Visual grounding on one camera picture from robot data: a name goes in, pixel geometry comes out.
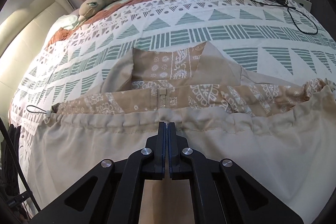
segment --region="headboard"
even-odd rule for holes
[[[34,0],[0,25],[0,117],[6,126],[14,93],[50,27],[73,10],[68,0]]]

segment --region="black cable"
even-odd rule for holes
[[[16,167],[17,173],[19,174],[19,177],[20,177],[20,179],[21,179],[24,187],[26,188],[26,191],[29,193],[31,201],[33,202],[34,206],[36,207],[37,211],[39,212],[39,211],[41,211],[41,209],[40,209],[40,207],[37,204],[37,201],[36,201],[36,199],[35,199],[35,197],[33,195],[33,192],[29,188],[29,185],[28,185],[28,183],[26,181],[25,176],[23,175],[23,172],[22,172],[19,160],[18,160],[18,158],[16,156],[16,152],[15,152],[13,143],[11,141],[11,138],[10,138],[10,136],[9,136],[9,134],[7,132],[7,129],[6,129],[5,125],[3,124],[1,118],[0,118],[0,131],[1,131],[2,136],[4,137],[4,139],[6,141],[6,144],[8,146],[9,152],[10,152],[12,158],[13,158],[14,165]]]
[[[272,1],[272,2],[277,3],[278,5],[267,4],[267,3],[259,2],[259,1],[256,1],[256,0],[250,0],[250,1],[252,1],[252,2],[254,2],[254,3],[258,3],[258,4],[263,4],[263,5],[265,5],[265,6],[284,7],[284,8],[287,8],[287,11],[288,11],[288,13],[289,13],[289,15],[290,15],[290,17],[291,17],[291,19],[292,19],[292,21],[293,21],[295,27],[296,27],[300,32],[302,32],[302,33],[304,33],[304,34],[311,34],[311,35],[318,34],[318,32],[319,32],[319,29],[317,28],[317,25],[315,24],[315,22],[313,22],[307,15],[305,15],[303,12],[297,10],[296,7],[288,6],[288,5],[289,5],[288,0],[285,1],[285,4],[280,4],[280,3],[276,2],[275,0],[269,0],[269,1]],[[294,19],[293,16],[292,16],[292,13],[290,12],[291,9],[293,9],[293,10],[299,12],[301,15],[305,16],[310,22],[312,22],[312,24],[314,24],[314,26],[315,26],[316,32],[305,32],[305,31],[301,30],[301,29],[299,28],[299,26],[296,24],[295,19]]]

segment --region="pillow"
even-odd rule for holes
[[[79,16],[79,8],[77,10],[73,11],[70,15]]]
[[[53,35],[60,29],[72,30],[78,25],[78,16],[76,15],[65,15],[61,16],[56,20],[56,22],[50,27],[47,37],[44,40],[43,48],[45,48]]]

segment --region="wire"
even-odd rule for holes
[[[36,208],[37,211],[39,212],[39,211],[41,211],[41,209],[40,209],[40,207],[39,207],[38,204],[37,204],[37,201],[36,201],[36,199],[35,199],[35,197],[34,197],[34,195],[33,195],[33,192],[32,192],[32,191],[30,190],[30,188],[29,188],[29,185],[28,185],[28,183],[27,183],[27,181],[26,181],[25,176],[23,175],[23,172],[22,172],[22,169],[21,169],[19,160],[18,160],[18,158],[17,158],[17,156],[16,156],[16,152],[15,152],[13,143],[12,143],[12,141],[11,141],[11,138],[10,138],[10,136],[9,136],[9,134],[8,134],[8,132],[7,132],[7,129],[6,129],[5,125],[3,124],[1,118],[0,118],[0,131],[1,131],[3,137],[4,137],[5,141],[6,141],[6,144],[7,144],[7,146],[8,146],[9,152],[10,152],[12,158],[13,158],[14,165],[15,165],[15,167],[16,167],[17,173],[19,174],[19,177],[20,177],[20,179],[21,179],[21,181],[22,181],[24,187],[26,188],[26,191],[28,192],[28,194],[29,194],[29,196],[30,196],[30,198],[31,198],[31,201],[33,202],[35,208]]]
[[[31,106],[31,107],[35,107],[35,108],[37,108],[37,109],[39,109],[39,110],[42,110],[43,112],[40,112],[40,111],[30,111],[29,109],[28,109],[28,107],[29,106]],[[30,113],[38,113],[38,114],[46,114],[46,110],[44,110],[44,109],[41,109],[40,107],[38,107],[38,106],[34,106],[34,105],[27,105],[26,106],[26,110],[28,111],[28,112],[30,112]]]
[[[311,35],[318,34],[318,32],[319,32],[319,29],[317,28],[315,22],[313,22],[307,15],[305,15],[303,12],[299,11],[296,7],[288,6],[288,4],[289,4],[288,0],[285,1],[285,4],[280,4],[280,3],[276,2],[275,0],[269,0],[269,1],[272,1],[272,2],[277,3],[278,5],[268,4],[268,3],[265,3],[265,2],[259,2],[259,1],[256,1],[256,0],[250,0],[250,1],[252,1],[252,2],[254,2],[254,3],[262,4],[262,5],[265,5],[265,6],[284,7],[284,8],[287,8],[287,11],[288,11],[288,13],[289,13],[289,15],[290,15],[290,17],[291,17],[291,19],[292,19],[292,21],[293,21],[295,27],[296,27],[300,32],[302,32],[302,33],[304,33],[304,34],[311,34]],[[290,10],[295,10],[295,11],[297,11],[298,13],[300,13],[301,15],[305,16],[310,22],[312,22],[312,24],[314,24],[315,29],[316,29],[316,32],[305,32],[305,31],[301,30],[301,29],[299,28],[299,26],[296,24],[295,19],[293,18],[293,15],[292,15],[292,13],[290,12]]]

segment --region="zipper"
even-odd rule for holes
[[[159,106],[159,108],[164,108],[164,107],[166,107],[166,102],[167,102],[167,89],[165,89],[165,88],[159,88],[159,101],[160,101],[160,106]]]

